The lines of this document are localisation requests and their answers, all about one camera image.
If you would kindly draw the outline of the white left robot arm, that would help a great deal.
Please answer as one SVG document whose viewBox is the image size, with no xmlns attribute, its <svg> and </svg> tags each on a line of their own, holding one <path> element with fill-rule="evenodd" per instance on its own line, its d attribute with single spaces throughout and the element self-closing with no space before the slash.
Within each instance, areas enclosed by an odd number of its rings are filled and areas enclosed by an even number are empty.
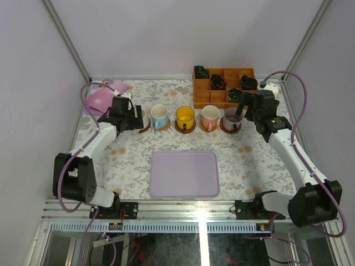
<svg viewBox="0 0 355 266">
<path fill-rule="evenodd" d="M 122 132 L 144 128 L 142 108 L 130 98 L 114 96 L 96 123 L 95 133 L 84 145 L 55 157 L 53 195 L 62 206 L 63 199 L 68 199 L 102 207 L 102 212 L 113 219 L 121 214 L 119 196 L 97 185 L 94 163 Z"/>
</svg>

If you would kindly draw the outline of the dark brown coaster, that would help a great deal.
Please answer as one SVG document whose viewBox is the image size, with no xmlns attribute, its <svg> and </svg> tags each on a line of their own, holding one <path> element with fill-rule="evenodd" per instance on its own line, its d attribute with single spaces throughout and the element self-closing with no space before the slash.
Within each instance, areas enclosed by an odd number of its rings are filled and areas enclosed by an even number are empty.
<svg viewBox="0 0 355 266">
<path fill-rule="evenodd" d="M 228 119 L 222 118 L 220 120 L 220 127 L 222 129 L 223 132 L 233 135 L 238 133 L 241 128 L 242 128 L 242 124 L 240 121 L 230 121 Z"/>
<path fill-rule="evenodd" d="M 151 127 L 151 121 L 149 121 L 147 127 L 145 127 L 144 129 L 139 130 L 138 133 L 139 134 L 145 133 L 145 132 L 147 132 L 150 129 L 150 127 Z"/>
<path fill-rule="evenodd" d="M 193 132 L 193 131 L 195 130 L 195 128 L 196 128 L 196 121 L 194 121 L 192 127 L 191 127 L 190 129 L 188 129 L 188 130 L 184 130 L 184 129 L 179 128 L 178 123 L 177 123 L 176 120 L 174 121 L 174 126 L 175 126 L 175 129 L 176 129 L 179 133 L 181 133 L 181 134 L 189 134 L 189 133 L 191 133 L 191 132 Z"/>
</svg>

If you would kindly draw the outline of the purple mug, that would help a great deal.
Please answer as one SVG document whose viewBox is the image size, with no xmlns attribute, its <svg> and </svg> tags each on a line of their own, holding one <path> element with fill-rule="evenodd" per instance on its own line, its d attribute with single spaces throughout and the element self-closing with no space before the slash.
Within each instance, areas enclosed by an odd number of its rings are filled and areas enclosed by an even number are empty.
<svg viewBox="0 0 355 266">
<path fill-rule="evenodd" d="M 224 117 L 222 119 L 222 125 L 227 131 L 235 133 L 241 125 L 241 121 L 244 117 L 243 113 L 236 115 L 237 108 L 228 108 L 225 110 Z"/>
</svg>

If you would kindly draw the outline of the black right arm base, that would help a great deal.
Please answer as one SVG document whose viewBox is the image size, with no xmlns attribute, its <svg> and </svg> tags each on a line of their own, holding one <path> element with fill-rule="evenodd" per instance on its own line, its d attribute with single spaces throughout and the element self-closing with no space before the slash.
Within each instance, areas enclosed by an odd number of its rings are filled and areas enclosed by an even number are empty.
<svg viewBox="0 0 355 266">
<path fill-rule="evenodd" d="M 252 201 L 235 200 L 229 212 L 236 215 L 237 220 L 271 220 L 276 214 L 277 219 L 286 219 L 288 203 L 292 196 L 275 190 L 259 192 Z"/>
</svg>

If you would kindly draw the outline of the yellow mug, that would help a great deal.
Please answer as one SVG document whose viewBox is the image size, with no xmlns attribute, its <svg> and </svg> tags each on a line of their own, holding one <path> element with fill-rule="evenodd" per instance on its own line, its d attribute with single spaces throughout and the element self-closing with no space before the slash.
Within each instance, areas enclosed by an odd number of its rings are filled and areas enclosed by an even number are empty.
<svg viewBox="0 0 355 266">
<path fill-rule="evenodd" d="M 176 111 L 176 124 L 180 130 L 187 132 L 195 122 L 195 112 L 191 107 L 182 106 Z"/>
</svg>

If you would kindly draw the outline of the light blue mug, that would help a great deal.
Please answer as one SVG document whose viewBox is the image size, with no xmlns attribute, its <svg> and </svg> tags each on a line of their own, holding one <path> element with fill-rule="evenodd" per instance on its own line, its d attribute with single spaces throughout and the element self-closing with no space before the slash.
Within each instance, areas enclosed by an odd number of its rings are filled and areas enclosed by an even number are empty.
<svg viewBox="0 0 355 266">
<path fill-rule="evenodd" d="M 164 128 L 169 121 L 168 109 L 165 105 L 155 105 L 151 109 L 154 127 L 158 130 Z"/>
</svg>

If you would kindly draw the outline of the light wooden coaster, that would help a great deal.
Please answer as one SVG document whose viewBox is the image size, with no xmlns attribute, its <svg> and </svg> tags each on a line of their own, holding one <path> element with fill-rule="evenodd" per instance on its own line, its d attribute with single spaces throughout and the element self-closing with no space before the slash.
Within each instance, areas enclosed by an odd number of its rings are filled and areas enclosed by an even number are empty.
<svg viewBox="0 0 355 266">
<path fill-rule="evenodd" d="M 214 132 L 214 131 L 217 129 L 217 124 L 216 124 L 214 127 L 212 127 L 212 129 L 211 129 L 210 131 L 208 130 L 208 128 L 206 128 L 206 127 L 203 125 L 202 121 L 200 121 L 199 127 L 200 127 L 200 129 L 201 129 L 202 131 L 207 132 L 207 133 L 211 133 L 211 132 Z"/>
<path fill-rule="evenodd" d="M 168 122 L 166 123 L 166 125 L 162 128 L 159 128 L 159 129 L 155 127 L 155 124 L 153 124 L 153 129 L 158 130 L 158 131 L 166 131 L 170 128 L 170 126 L 171 126 L 171 120 L 169 119 Z"/>
</svg>

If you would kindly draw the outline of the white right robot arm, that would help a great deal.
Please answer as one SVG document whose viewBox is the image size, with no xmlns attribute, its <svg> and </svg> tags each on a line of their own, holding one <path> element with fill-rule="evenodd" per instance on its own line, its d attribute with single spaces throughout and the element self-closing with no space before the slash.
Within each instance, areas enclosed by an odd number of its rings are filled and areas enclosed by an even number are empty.
<svg viewBox="0 0 355 266">
<path fill-rule="evenodd" d="M 272 212 L 280 213 L 290 217 L 297 227 L 331 221 L 337 217 L 344 221 L 339 206 L 341 185 L 338 181 L 329 181 L 298 146 L 289 121 L 277 115 L 278 105 L 279 101 L 270 90 L 243 92 L 236 112 L 241 115 L 243 109 L 247 109 L 245 118 L 255 124 L 256 131 L 277 152 L 297 190 L 294 196 L 277 191 L 258 193 L 253 204 L 254 215 L 263 219 Z"/>
</svg>

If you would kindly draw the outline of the pink mug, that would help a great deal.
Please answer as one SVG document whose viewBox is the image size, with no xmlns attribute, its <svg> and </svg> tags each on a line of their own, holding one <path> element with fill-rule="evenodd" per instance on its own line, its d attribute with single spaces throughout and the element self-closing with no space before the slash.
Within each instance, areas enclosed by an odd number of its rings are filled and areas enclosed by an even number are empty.
<svg viewBox="0 0 355 266">
<path fill-rule="evenodd" d="M 202 109 L 202 124 L 207 131 L 212 131 L 212 129 L 217 125 L 219 115 L 220 111 L 214 105 L 207 105 Z"/>
</svg>

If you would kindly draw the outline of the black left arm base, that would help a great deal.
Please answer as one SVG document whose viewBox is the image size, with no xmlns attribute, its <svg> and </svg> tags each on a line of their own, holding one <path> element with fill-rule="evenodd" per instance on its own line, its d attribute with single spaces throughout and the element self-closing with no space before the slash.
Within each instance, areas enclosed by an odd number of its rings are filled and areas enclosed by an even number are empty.
<svg viewBox="0 0 355 266">
<path fill-rule="evenodd" d="M 118 209 L 99 207 L 95 218 L 115 221 L 135 220 L 138 217 L 138 207 L 137 202 L 121 202 Z"/>
</svg>

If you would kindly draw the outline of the cream white mug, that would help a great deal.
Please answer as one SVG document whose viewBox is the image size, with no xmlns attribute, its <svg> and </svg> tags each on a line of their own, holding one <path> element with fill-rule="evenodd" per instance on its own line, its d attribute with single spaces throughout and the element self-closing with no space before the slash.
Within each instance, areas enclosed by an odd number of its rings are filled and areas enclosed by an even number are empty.
<svg viewBox="0 0 355 266">
<path fill-rule="evenodd" d="M 142 120 L 143 120 L 143 128 L 145 129 L 146 127 L 149 126 L 150 119 L 144 110 L 142 110 L 141 113 L 142 113 Z"/>
</svg>

